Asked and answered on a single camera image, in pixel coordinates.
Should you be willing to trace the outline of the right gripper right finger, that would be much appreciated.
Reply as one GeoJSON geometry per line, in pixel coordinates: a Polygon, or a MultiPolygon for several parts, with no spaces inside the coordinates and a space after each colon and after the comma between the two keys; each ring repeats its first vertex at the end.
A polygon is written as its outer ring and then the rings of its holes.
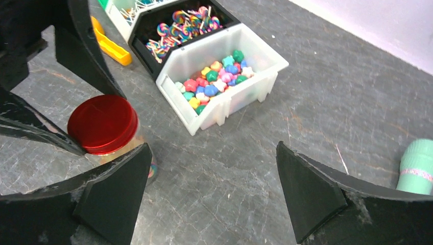
{"type": "Polygon", "coordinates": [[[283,141],[276,162],[297,244],[432,244],[432,196],[355,178],[283,141]]]}

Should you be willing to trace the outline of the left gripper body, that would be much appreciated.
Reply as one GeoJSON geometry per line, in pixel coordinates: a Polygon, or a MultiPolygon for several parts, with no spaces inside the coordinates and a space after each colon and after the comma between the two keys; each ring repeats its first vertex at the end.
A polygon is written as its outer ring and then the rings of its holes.
{"type": "Polygon", "coordinates": [[[29,75],[28,62],[47,46],[41,33],[68,15],[68,1],[1,1],[1,87],[29,75]]]}

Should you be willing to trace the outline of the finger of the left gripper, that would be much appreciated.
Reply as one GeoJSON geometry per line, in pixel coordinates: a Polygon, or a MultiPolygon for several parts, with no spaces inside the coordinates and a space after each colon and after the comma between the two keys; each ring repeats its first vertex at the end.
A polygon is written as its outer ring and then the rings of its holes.
{"type": "Polygon", "coordinates": [[[125,98],[93,31],[88,1],[54,1],[57,61],[103,94],[125,98]]]}
{"type": "Polygon", "coordinates": [[[21,97],[1,88],[1,135],[48,143],[83,156],[82,146],[21,97]]]}

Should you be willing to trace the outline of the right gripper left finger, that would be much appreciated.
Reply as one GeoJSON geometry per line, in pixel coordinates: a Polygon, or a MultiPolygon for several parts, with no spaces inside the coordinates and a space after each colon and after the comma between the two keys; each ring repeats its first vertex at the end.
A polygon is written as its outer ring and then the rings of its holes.
{"type": "Polygon", "coordinates": [[[1,244],[71,244],[79,227],[111,244],[132,240],[147,170],[111,161],[27,194],[1,196],[1,244]]]}

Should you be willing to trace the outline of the orange plastic scoop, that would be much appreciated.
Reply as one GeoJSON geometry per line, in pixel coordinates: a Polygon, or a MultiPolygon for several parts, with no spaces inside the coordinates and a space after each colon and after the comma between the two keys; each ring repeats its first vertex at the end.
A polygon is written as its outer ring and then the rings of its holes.
{"type": "Polygon", "coordinates": [[[100,49],[119,64],[123,66],[130,65],[132,63],[131,54],[105,36],[103,27],[95,17],[91,16],[90,19],[100,49]]]}

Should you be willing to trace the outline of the clear plastic jar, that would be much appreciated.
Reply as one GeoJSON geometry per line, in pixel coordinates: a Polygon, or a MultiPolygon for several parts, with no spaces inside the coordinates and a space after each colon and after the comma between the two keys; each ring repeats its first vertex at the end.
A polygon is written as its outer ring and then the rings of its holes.
{"type": "Polygon", "coordinates": [[[121,146],[117,150],[109,153],[86,154],[86,158],[94,167],[101,166],[113,160],[135,160],[147,168],[147,170],[144,170],[148,174],[146,186],[155,180],[158,172],[156,158],[153,157],[153,152],[149,149],[145,137],[139,133],[135,134],[124,146],[121,146]]]}

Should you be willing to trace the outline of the red jar lid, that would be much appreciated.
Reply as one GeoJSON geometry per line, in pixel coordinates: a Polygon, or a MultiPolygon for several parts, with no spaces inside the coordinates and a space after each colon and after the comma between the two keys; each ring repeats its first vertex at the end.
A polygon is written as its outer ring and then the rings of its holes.
{"type": "Polygon", "coordinates": [[[126,146],[138,126],[138,115],[125,98],[99,95],[73,111],[67,132],[87,153],[105,155],[126,146]]]}

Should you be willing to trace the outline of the green candy bin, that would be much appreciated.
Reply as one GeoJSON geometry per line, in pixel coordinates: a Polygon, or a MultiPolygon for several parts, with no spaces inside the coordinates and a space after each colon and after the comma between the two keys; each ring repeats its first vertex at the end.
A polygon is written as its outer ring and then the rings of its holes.
{"type": "Polygon", "coordinates": [[[98,0],[100,6],[102,7],[102,9],[106,9],[106,6],[109,2],[109,0],[98,0]]]}

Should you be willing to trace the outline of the white lollipop bin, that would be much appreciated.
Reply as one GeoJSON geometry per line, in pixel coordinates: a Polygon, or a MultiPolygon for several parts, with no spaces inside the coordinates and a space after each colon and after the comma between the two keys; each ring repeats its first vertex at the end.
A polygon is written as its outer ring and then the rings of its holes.
{"type": "Polygon", "coordinates": [[[138,16],[159,6],[174,3],[176,0],[109,0],[103,9],[111,22],[117,28],[123,39],[128,42],[138,16]]]}

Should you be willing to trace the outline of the black swirl lollipop bin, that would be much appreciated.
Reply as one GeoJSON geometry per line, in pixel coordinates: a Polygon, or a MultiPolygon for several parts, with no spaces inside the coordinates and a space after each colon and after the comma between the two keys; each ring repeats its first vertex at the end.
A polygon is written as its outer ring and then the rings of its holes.
{"type": "Polygon", "coordinates": [[[217,1],[164,1],[137,14],[128,45],[155,80],[172,52],[239,23],[217,1]]]}

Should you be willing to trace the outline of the white star candy bin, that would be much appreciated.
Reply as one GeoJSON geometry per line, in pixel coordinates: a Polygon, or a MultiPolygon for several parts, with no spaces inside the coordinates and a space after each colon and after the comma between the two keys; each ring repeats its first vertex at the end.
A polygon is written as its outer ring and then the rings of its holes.
{"type": "Polygon", "coordinates": [[[178,48],[156,85],[191,135],[271,92],[288,62],[245,24],[178,48]]]}

